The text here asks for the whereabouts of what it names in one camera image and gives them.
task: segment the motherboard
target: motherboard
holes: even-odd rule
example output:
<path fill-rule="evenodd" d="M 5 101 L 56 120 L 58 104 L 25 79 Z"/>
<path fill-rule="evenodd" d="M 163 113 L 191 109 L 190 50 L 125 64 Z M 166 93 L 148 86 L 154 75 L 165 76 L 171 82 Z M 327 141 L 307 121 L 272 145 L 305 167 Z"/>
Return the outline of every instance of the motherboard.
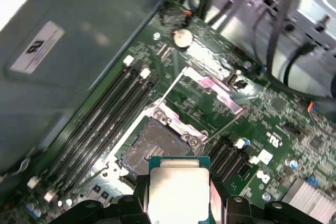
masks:
<path fill-rule="evenodd" d="M 0 223 L 48 223 L 86 199 L 107 206 L 132 193 L 152 156 L 209 156 L 230 195 L 336 221 L 333 123 L 188 15 L 172 2 L 152 18 L 31 166 Z"/>

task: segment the capacitor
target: capacitor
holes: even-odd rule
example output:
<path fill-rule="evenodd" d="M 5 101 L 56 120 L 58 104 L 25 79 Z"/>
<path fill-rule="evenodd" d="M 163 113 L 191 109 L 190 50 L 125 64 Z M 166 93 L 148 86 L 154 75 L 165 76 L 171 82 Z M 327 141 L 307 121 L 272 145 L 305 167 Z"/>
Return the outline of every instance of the capacitor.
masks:
<path fill-rule="evenodd" d="M 250 62 L 250 61 L 245 61 L 244 63 L 243 63 L 243 67 L 245 68 L 245 69 L 250 69 L 251 67 L 252 67 L 252 63 Z"/>
<path fill-rule="evenodd" d="M 286 159 L 285 164 L 293 170 L 298 168 L 299 165 L 295 159 Z"/>
<path fill-rule="evenodd" d="M 33 203 L 28 203 L 26 205 L 26 209 L 29 211 L 29 212 L 32 212 L 34 211 L 34 208 L 35 208 L 35 205 Z"/>
<path fill-rule="evenodd" d="M 67 199 L 67 200 L 65 201 L 65 203 L 66 203 L 69 207 L 71 207 L 71 206 L 72 206 L 72 199 Z"/>
<path fill-rule="evenodd" d="M 41 217 L 41 215 L 42 215 L 42 212 L 39 208 L 34 209 L 34 211 L 33 211 L 33 217 L 34 218 L 38 219 L 38 218 Z"/>
<path fill-rule="evenodd" d="M 262 195 L 262 199 L 263 199 L 264 201 L 269 202 L 269 201 L 271 201 L 272 196 L 271 196 L 271 194 L 269 194 L 269 193 L 264 193 L 264 194 Z"/>
<path fill-rule="evenodd" d="M 243 140 L 245 141 L 245 146 L 251 145 L 251 141 L 249 139 L 247 139 L 246 137 L 243 137 Z"/>

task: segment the white label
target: white label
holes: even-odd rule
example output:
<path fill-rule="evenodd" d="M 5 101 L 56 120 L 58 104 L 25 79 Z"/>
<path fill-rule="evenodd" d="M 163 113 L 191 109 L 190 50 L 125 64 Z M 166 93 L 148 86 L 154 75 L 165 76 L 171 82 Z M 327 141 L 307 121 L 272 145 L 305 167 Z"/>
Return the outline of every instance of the white label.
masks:
<path fill-rule="evenodd" d="M 63 34 L 64 30 L 61 27 L 49 21 L 29 43 L 10 69 L 26 74 L 33 73 Z"/>
<path fill-rule="evenodd" d="M 258 159 L 260 159 L 260 161 L 262 161 L 265 165 L 268 165 L 272 158 L 273 155 L 265 149 L 262 149 L 262 151 L 258 155 Z"/>
<path fill-rule="evenodd" d="M 271 134 L 271 133 L 267 132 L 266 135 L 269 137 L 268 141 L 275 148 L 278 148 L 279 146 L 282 146 L 282 141 L 278 137 L 274 136 L 274 134 Z"/>
<path fill-rule="evenodd" d="M 265 174 L 263 171 L 259 170 L 257 172 L 257 178 L 260 178 L 261 181 L 264 183 L 264 184 L 267 184 L 269 182 L 269 180 L 271 179 L 270 176 L 268 176 L 267 174 Z"/>

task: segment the metal panel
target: metal panel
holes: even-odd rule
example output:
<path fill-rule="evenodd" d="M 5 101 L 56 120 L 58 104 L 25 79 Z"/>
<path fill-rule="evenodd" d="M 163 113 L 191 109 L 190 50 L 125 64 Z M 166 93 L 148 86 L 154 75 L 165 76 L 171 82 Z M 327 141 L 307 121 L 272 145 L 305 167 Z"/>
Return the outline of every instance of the metal panel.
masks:
<path fill-rule="evenodd" d="M 28 0 L 22 6 L 0 32 L 0 173 L 52 142 L 159 1 Z M 48 21 L 65 31 L 61 39 L 32 74 L 10 70 Z"/>
<path fill-rule="evenodd" d="M 214 16 L 226 1 L 227 0 L 213 0 L 212 9 L 206 20 Z M 195 7 L 197 4 L 197 0 L 188 0 L 187 2 L 188 5 L 192 7 Z M 244 48 L 251 55 L 253 55 L 251 47 L 251 28 L 263 11 L 263 8 L 265 8 L 265 3 L 270 4 L 271 8 L 276 9 L 278 0 L 246 0 L 245 5 L 241 6 L 232 21 L 222 32 L 224 37 L 228 38 L 236 46 Z M 283 79 L 288 58 L 291 57 L 296 47 L 301 45 L 302 41 L 305 40 L 305 33 L 308 33 L 314 38 L 316 37 L 311 33 L 313 23 L 302 14 L 299 15 L 299 12 L 296 10 L 297 9 L 294 9 L 292 11 L 291 17 L 294 17 L 294 14 L 296 14 L 295 20 L 299 29 L 296 29 L 292 34 L 280 36 L 277 54 L 275 55 L 273 73 L 274 76 L 280 80 Z M 214 28 L 218 27 L 220 21 L 214 24 Z M 266 49 L 271 28 L 271 20 L 265 18 L 257 30 L 257 47 L 263 62 L 266 62 Z M 329 31 L 324 33 L 324 35 L 325 36 L 320 36 L 316 39 L 321 41 L 323 45 L 329 44 L 332 48 L 333 43 L 330 42 L 332 37 L 329 36 Z M 301 57 L 292 68 L 289 78 L 290 87 L 306 93 L 331 96 L 331 83 L 336 74 L 336 58 L 333 57 L 331 51 L 325 52 L 323 48 L 320 48 L 306 57 Z M 335 104 L 335 102 L 319 103 L 320 110 L 332 120 L 336 120 Z"/>

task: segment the aluminum heatsink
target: aluminum heatsink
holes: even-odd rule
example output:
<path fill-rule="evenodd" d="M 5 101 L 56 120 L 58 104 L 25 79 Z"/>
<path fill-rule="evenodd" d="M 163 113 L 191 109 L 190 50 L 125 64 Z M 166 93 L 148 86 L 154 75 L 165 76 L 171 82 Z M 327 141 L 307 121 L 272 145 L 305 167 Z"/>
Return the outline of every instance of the aluminum heatsink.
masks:
<path fill-rule="evenodd" d="M 302 179 L 294 182 L 282 201 L 325 224 L 336 212 L 335 202 Z"/>

